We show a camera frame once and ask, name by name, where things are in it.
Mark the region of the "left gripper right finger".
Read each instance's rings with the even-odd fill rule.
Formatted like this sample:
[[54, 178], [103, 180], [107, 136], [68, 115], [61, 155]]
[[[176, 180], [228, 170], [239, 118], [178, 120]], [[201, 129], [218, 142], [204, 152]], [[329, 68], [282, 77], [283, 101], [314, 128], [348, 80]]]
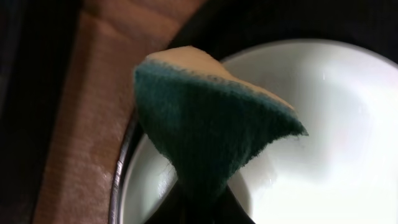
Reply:
[[217, 201], [217, 224], [255, 224], [229, 187]]

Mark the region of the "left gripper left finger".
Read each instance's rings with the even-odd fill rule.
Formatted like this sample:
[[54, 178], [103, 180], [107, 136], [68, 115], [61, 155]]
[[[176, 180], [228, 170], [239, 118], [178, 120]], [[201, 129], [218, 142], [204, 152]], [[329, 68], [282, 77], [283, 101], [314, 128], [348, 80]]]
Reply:
[[185, 196], [178, 182], [174, 184], [145, 224], [186, 224]]

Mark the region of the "green yellow sponge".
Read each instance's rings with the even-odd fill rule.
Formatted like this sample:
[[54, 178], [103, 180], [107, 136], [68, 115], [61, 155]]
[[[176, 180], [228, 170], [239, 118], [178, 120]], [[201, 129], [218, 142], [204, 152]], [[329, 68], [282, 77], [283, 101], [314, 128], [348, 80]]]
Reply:
[[143, 130], [202, 207], [268, 144], [307, 133], [286, 101], [192, 46], [148, 55], [134, 69], [134, 95]]

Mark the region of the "light blue plate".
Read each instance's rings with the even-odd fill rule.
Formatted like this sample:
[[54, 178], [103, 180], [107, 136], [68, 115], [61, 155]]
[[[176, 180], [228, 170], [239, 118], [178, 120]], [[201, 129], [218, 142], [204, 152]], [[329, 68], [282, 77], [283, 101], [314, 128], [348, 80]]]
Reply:
[[[242, 50], [230, 74], [292, 105], [304, 136], [274, 141], [228, 186], [254, 223], [397, 222], [397, 64], [361, 47], [295, 39]], [[177, 182], [134, 114], [110, 223], [145, 223]], [[217, 223], [185, 200], [186, 223]]]

